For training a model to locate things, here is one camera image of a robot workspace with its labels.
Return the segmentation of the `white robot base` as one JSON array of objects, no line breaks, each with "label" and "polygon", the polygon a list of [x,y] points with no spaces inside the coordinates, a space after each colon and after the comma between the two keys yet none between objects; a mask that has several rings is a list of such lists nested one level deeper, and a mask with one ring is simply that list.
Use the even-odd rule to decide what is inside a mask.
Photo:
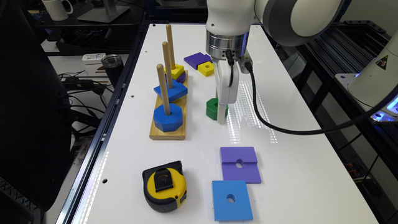
[{"label": "white robot base", "polygon": [[397,86],[397,34],[361,72],[338,73],[335,78],[362,109],[373,109]]}]

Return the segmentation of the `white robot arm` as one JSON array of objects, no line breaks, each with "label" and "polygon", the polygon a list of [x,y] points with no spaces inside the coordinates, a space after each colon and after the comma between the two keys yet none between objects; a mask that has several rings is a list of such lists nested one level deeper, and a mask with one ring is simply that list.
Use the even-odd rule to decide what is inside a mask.
[{"label": "white robot arm", "polygon": [[207,0],[206,52],[211,56],[218,98],[217,122],[236,102],[239,74],[246,73],[246,46],[253,23],[279,44],[298,46],[320,35],[337,17],[343,0]]}]

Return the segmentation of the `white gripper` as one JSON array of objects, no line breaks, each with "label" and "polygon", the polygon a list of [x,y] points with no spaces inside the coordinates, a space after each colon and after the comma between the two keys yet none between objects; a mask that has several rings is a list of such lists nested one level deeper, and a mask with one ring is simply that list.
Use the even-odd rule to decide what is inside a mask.
[{"label": "white gripper", "polygon": [[239,68],[237,63],[230,66],[227,60],[222,59],[214,59],[213,65],[218,96],[217,122],[223,124],[226,105],[235,103],[237,99]]}]

